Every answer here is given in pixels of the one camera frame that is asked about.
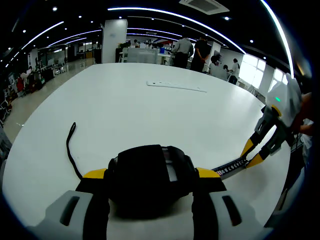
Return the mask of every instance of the window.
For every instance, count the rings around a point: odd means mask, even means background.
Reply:
[[[260,87],[265,68],[265,61],[255,56],[245,54],[242,59],[239,78],[258,89]]]
[[[278,68],[275,69],[273,73],[273,79],[269,88],[269,91],[277,84],[277,83],[284,83],[285,85],[288,84],[287,76],[284,74],[283,71],[279,70]]]

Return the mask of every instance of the white table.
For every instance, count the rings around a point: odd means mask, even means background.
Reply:
[[[197,86],[207,93],[147,86],[150,80]],[[108,167],[121,151],[152,144],[180,148],[195,167],[213,169],[239,157],[263,106],[246,90],[191,70],[144,63],[93,65],[53,92],[26,121],[6,162],[3,193],[22,224],[35,226],[51,203],[76,189],[80,181],[66,150],[73,122],[77,128],[70,151],[82,175]],[[289,158],[290,148],[283,143],[274,156],[224,181],[253,206],[261,224],[281,195]]]

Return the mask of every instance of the robotic arm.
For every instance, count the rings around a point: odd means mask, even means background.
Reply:
[[[265,109],[262,118],[255,126],[253,135],[246,142],[241,153],[242,158],[246,158],[269,130],[276,125],[276,130],[271,139],[261,148],[253,159],[245,165],[246,168],[253,167],[263,162],[269,155],[273,155],[280,148],[284,141],[292,143],[292,133],[290,127],[301,109],[301,91],[297,80],[292,79],[290,74],[286,74],[288,84],[278,82],[270,92],[268,92],[265,102]]]

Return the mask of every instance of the black ceiling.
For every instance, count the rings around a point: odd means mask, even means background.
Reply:
[[[179,4],[179,0],[162,0],[156,2],[146,0],[93,0],[84,2],[78,0],[4,1],[2,3],[2,9],[6,11],[6,14],[0,15],[1,22],[5,23],[1,25],[1,31],[5,37],[1,39],[2,44],[0,45],[0,59],[3,60],[0,62],[0,68],[3,69],[18,51],[20,51],[19,54],[21,55],[23,52],[29,52],[34,48],[33,45],[37,48],[43,48],[75,34],[99,30],[101,29],[100,24],[104,25],[105,20],[117,19],[119,16],[128,19],[129,28],[155,29],[179,35],[186,33],[190,38],[198,38],[199,32],[168,21],[186,25],[207,33],[218,41],[226,44],[231,50],[239,52],[236,47],[222,37],[183,18],[142,10],[107,10],[107,8],[112,7],[145,7],[177,13],[217,30],[250,54],[254,54],[260,58],[263,56],[275,57],[288,63],[287,55],[275,24],[259,0],[218,0],[218,2],[227,7],[230,12],[206,15],[193,8]],[[281,20],[291,30],[290,23],[296,22],[297,18],[286,14],[284,2],[289,1],[268,1],[274,12],[279,15]],[[53,7],[57,7],[58,10],[53,12]],[[225,16],[231,19],[226,21],[224,19]],[[34,40],[32,44],[20,50],[21,47],[36,35],[61,21],[64,21],[64,23],[41,35]],[[129,32],[145,33],[145,31],[138,30],[128,30],[128,33]],[[173,37],[165,33],[161,33],[161,36]],[[97,41],[101,41],[102,32],[94,32],[82,37],[87,37],[88,40],[97,39]]]

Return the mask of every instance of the ceiling light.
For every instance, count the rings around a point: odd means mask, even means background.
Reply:
[[[170,11],[164,11],[164,10],[159,10],[159,9],[154,9],[154,8],[145,8],[145,7],[113,7],[113,8],[108,8],[108,11],[115,11],[115,10],[146,10],[146,11],[152,11],[152,12],[158,12],[158,13],[163,13],[163,14],[169,14],[169,15],[172,15],[172,16],[175,16],[175,17],[179,17],[179,18],[182,18],[182,19],[185,19],[185,20],[188,20],[190,22],[193,22],[195,24],[198,24],[206,29],[209,29],[210,31],[218,34],[219,36],[223,37],[224,39],[226,39],[228,42],[230,42],[231,44],[233,44],[236,48],[238,48],[241,52],[243,52],[244,54],[246,54],[246,52],[241,48],[239,47],[237,44],[235,44],[233,41],[231,41],[229,38],[227,38],[225,35],[221,34],[220,32],[218,32],[217,30],[214,30],[213,28],[199,22],[199,21],[196,21],[192,18],[189,18],[189,17],[186,17],[186,16],[183,16],[183,15],[179,15],[179,14],[176,14],[176,13],[173,13],[173,12],[170,12]]]
[[[269,14],[271,15],[276,28],[278,29],[278,32],[280,33],[285,51],[286,51],[286,55],[289,61],[289,66],[290,66],[290,72],[291,72],[291,78],[293,79],[295,77],[294,75],[294,63],[292,61],[292,57],[291,57],[291,52],[290,52],[290,48],[289,48],[289,44],[286,38],[286,35],[284,33],[284,30],[282,29],[279,20],[277,19],[275,13],[272,11],[272,9],[269,7],[269,5],[264,1],[264,0],[260,0],[262,2],[262,4],[265,6],[265,8],[268,10]]]
[[[151,34],[141,34],[141,33],[127,33],[127,35],[142,35],[142,36],[151,36],[151,37],[156,37],[158,38],[163,38],[163,39],[170,39],[170,40],[174,40],[174,41],[178,41],[177,39],[174,38],[170,38],[170,37],[166,37],[166,36],[158,36],[158,35],[151,35]]]
[[[172,33],[172,32],[160,31],[160,30],[154,30],[154,29],[148,29],[148,28],[128,27],[127,29],[153,31],[153,32],[159,32],[159,33],[164,33],[164,34],[171,34],[171,35],[176,35],[176,36],[178,36],[178,37],[182,37],[182,35],[175,34],[175,33]]]
[[[66,37],[64,39],[61,39],[59,41],[56,41],[54,43],[51,43],[48,47],[52,46],[53,44],[56,44],[56,43],[59,43],[63,40],[67,40],[67,39],[70,39],[70,38],[73,38],[73,37],[76,37],[76,36],[79,36],[79,35],[82,35],[82,34],[88,34],[88,33],[93,33],[93,32],[98,32],[98,31],[102,31],[101,29],[100,30],[94,30],[94,31],[86,31],[86,32],[83,32],[83,33],[79,33],[79,34],[76,34],[76,35],[73,35],[73,36],[69,36],[69,37]]]
[[[41,36],[42,34],[46,33],[47,31],[49,31],[50,29],[53,29],[54,27],[60,25],[60,24],[63,24],[64,21],[61,21],[59,23],[57,23],[56,25],[53,25],[51,27],[49,27],[48,29],[44,30],[43,32],[39,33],[37,36],[35,36],[34,38],[32,38],[26,45],[23,46],[23,48],[21,49],[24,49],[29,43],[31,43],[33,40],[35,40],[36,38],[38,38],[39,36]]]
[[[73,42],[75,42],[75,41],[80,41],[80,40],[82,40],[82,39],[86,39],[86,37],[79,38],[79,39],[77,39],[77,40],[73,40],[73,41],[69,41],[69,42],[67,42],[66,44],[73,43]]]

